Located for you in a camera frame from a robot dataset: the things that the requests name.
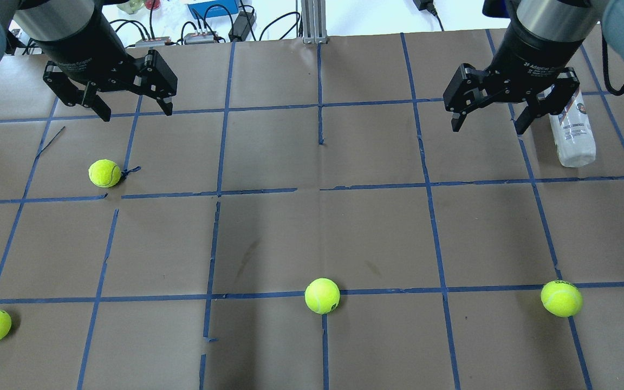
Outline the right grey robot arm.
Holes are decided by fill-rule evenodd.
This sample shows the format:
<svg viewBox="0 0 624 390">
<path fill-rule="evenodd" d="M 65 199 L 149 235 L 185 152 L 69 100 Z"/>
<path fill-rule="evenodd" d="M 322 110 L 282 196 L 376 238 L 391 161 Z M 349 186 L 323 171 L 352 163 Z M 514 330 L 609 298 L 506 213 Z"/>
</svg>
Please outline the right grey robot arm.
<svg viewBox="0 0 624 390">
<path fill-rule="evenodd" d="M 580 86 L 569 61 L 597 25 L 624 61 L 624 1 L 485 1 L 482 12 L 510 24 L 486 69 L 463 63 L 446 87 L 454 132 L 493 103 L 526 103 L 515 121 L 518 135 L 535 119 L 562 113 Z"/>
</svg>

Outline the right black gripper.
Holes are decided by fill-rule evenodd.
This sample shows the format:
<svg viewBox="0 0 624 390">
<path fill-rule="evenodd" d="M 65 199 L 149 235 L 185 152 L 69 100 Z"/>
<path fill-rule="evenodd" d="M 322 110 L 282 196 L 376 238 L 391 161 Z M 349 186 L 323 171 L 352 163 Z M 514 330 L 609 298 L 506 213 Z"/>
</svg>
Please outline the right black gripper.
<svg viewBox="0 0 624 390">
<path fill-rule="evenodd" d="M 452 114 L 453 132 L 466 116 L 493 103 L 525 102 L 515 119 L 517 135 L 523 135 L 537 118 L 546 116 L 543 91 L 562 72 L 579 84 L 575 70 L 567 67 L 581 42 L 557 42 L 535 35 L 519 22 L 511 22 L 490 65 L 483 70 L 462 63 L 443 93 L 444 108 Z"/>
</svg>

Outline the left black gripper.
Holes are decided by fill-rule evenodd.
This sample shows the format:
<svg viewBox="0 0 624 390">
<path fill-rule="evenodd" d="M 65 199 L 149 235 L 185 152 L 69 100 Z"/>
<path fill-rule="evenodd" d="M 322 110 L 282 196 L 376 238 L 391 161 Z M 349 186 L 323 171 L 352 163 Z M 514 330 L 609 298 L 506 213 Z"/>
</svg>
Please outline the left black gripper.
<svg viewBox="0 0 624 390">
<path fill-rule="evenodd" d="M 176 74 L 156 50 L 132 57 L 99 5 L 33 5 L 30 37 L 58 67 L 43 80 L 63 103 L 81 103 L 109 122 L 112 111 L 98 91 L 127 90 L 173 114 Z"/>
</svg>

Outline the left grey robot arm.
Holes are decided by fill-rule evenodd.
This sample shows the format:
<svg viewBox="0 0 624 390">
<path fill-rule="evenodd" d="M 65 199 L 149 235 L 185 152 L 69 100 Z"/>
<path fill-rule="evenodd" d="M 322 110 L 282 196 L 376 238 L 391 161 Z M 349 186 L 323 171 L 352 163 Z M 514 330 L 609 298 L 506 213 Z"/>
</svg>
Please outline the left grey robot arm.
<svg viewBox="0 0 624 390">
<path fill-rule="evenodd" d="M 107 1 L 0 1 L 0 61 L 8 51 L 9 25 L 17 22 L 49 57 L 43 81 L 69 107 L 84 106 L 102 121 L 112 111 L 101 92 L 129 91 L 156 100 L 166 115 L 178 77 L 160 53 L 126 51 L 102 13 Z"/>
</svg>

